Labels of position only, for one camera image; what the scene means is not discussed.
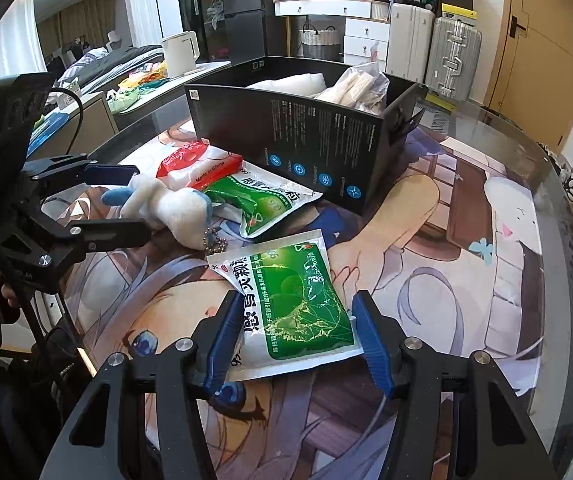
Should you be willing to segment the woven laundry basket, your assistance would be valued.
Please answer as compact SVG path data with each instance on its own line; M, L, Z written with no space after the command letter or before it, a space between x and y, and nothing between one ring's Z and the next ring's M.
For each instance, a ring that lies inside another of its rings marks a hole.
M327 29L318 29L310 22L306 22L300 31L300 40L304 58L341 61L343 35L333 25Z

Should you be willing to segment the white drawer desk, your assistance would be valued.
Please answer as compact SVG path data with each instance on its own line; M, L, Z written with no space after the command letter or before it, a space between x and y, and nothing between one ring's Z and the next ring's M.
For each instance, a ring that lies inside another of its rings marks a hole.
M348 64L377 60L384 72L389 39L389 3L375 0L274 0L281 18L342 18L343 54Z

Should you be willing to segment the silver suitcase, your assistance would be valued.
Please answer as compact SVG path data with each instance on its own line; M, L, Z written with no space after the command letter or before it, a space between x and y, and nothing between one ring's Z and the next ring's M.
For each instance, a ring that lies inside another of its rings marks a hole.
M437 18L429 50L425 84L444 98L469 99L483 35L453 18Z

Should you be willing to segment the white electric kettle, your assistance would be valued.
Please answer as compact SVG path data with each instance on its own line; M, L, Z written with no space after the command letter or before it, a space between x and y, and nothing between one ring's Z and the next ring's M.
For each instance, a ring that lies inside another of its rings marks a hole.
M196 62L200 57L198 36L195 32L189 30L169 36L162 41L162 47L170 78L181 77L195 70Z

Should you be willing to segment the green white medicine packet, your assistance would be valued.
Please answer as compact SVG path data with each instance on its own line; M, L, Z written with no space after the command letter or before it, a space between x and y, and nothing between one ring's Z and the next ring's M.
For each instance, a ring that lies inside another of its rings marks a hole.
M252 240L265 234L289 214L322 197L321 192L242 162L238 171L205 188L214 214L237 223L240 237Z
M362 353L355 318L332 284L321 230L230 249L207 261L244 299L229 382L311 370Z

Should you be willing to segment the black refrigerator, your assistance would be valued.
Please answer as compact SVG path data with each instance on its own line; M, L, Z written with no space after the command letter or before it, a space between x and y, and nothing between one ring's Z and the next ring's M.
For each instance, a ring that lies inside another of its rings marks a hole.
M274 0L222 1L232 64L264 55L287 55L286 22L274 12Z

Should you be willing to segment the white plush pillow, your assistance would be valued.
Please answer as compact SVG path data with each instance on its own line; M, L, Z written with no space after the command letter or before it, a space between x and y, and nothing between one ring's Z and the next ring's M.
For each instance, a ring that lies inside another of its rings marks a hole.
M299 74L280 79L266 79L247 86L247 89L292 94L293 96L316 96L326 89L321 73Z

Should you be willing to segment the black cardboard box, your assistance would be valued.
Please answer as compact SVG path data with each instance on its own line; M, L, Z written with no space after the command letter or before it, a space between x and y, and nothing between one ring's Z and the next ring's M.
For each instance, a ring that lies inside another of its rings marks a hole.
M198 77L184 86L195 132L221 150L364 214L405 137L419 125L422 114L415 104L426 96L423 84L388 76L379 115L256 86L303 74L320 74L334 84L346 68L312 58L263 56Z

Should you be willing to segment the clear plastic bag in box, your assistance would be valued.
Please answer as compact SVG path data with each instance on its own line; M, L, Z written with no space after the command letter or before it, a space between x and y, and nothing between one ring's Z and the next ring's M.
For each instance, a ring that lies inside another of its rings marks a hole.
M376 62L347 68L334 86L315 98L372 115L381 115L386 106L389 79Z

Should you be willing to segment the wooden door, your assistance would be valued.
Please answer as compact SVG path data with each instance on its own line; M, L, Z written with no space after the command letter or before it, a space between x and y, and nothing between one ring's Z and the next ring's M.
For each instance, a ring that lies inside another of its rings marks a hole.
M573 0L504 0L487 106L558 153L573 126Z

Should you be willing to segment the grey tv cabinet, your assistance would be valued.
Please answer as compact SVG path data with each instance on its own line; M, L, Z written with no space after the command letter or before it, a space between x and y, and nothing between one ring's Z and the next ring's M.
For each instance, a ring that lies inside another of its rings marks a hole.
M177 119L186 84L229 66L228 61L202 63L187 75L160 79L128 91L96 91L52 110L29 142L29 160L64 154L89 154L142 118Z

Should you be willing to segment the white blue plush toy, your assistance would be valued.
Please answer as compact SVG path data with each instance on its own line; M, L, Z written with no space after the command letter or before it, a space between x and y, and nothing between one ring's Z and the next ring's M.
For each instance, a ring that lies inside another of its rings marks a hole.
M213 227L213 204L195 188L172 191L160 179L135 174L127 186L111 188L102 203L119 207L123 219L143 220L151 229L167 229L183 247L206 252L224 252L228 242Z

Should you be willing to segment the white suitcase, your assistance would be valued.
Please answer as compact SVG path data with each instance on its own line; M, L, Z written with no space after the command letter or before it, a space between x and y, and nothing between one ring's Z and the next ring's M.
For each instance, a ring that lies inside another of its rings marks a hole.
M389 8L389 39L385 73L423 82L435 14L405 3Z

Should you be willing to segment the red white tissue pack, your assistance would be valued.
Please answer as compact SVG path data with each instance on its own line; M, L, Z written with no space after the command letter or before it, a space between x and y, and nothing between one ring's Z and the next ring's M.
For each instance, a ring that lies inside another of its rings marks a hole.
M242 162L239 154L202 141L191 141L160 162L156 177L172 191L179 188L204 191L207 186L238 172Z

